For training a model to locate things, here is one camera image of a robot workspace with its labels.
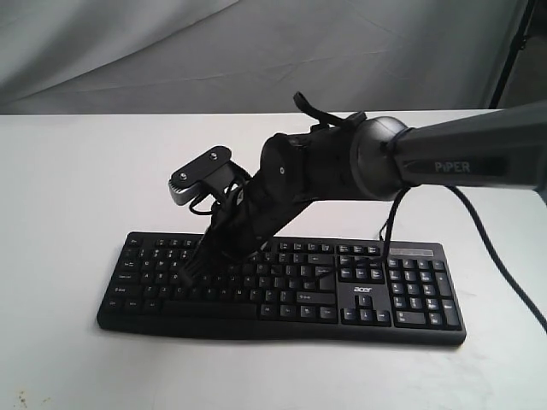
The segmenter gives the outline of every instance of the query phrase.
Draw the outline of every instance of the robotic arm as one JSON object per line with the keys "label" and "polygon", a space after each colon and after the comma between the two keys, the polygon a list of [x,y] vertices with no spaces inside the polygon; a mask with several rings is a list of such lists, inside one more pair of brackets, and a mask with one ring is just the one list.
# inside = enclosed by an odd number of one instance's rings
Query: robotic arm
{"label": "robotic arm", "polygon": [[[187,284],[202,272],[238,263],[314,201],[391,201],[417,185],[515,187],[547,184],[547,104],[408,128],[363,112],[341,119],[295,103],[319,123],[309,133],[271,137],[251,177],[214,147],[171,176],[175,202],[211,215],[196,253],[182,268]],[[194,209],[206,196],[208,212]]]}

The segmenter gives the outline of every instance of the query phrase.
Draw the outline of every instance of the acer logo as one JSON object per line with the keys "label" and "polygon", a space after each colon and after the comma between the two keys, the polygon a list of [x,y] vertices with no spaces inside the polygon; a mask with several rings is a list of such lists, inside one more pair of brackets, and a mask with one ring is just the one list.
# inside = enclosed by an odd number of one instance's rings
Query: acer logo
{"label": "acer logo", "polygon": [[353,288],[353,291],[354,292],[361,292],[361,293],[368,293],[370,291],[372,291],[373,288],[360,288],[359,286],[356,286],[355,288]]}

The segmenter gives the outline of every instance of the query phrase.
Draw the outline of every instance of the keyboard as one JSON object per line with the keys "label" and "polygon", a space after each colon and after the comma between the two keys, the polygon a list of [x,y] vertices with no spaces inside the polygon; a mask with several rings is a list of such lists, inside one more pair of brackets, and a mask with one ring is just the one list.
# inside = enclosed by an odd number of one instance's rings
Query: keyboard
{"label": "keyboard", "polygon": [[459,345],[466,336],[438,243],[392,242],[382,266],[368,240],[274,237],[190,289],[177,271],[200,235],[132,232],[97,322],[146,335],[212,339],[331,339]]}

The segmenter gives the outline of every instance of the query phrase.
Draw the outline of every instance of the table surface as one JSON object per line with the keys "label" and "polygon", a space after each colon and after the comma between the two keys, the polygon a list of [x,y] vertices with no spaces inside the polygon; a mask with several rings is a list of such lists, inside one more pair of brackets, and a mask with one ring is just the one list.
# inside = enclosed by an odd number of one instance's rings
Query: table surface
{"label": "table surface", "polygon": [[[477,113],[391,114],[424,126]],[[254,172],[268,137],[310,124],[300,114],[0,117],[0,408],[545,409],[545,334],[440,187],[409,193],[394,239],[444,245],[468,330],[460,348],[211,342],[97,327],[128,232],[208,224],[173,204],[173,170],[222,144]],[[547,313],[545,205],[529,191],[465,191]],[[390,206],[316,203],[280,234],[376,238]]]}

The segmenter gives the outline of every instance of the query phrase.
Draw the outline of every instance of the space bar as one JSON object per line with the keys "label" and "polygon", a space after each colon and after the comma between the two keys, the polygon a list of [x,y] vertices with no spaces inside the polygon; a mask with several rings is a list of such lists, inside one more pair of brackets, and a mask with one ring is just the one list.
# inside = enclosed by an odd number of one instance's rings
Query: space bar
{"label": "space bar", "polygon": [[162,313],[194,318],[256,319],[256,305],[166,301]]}

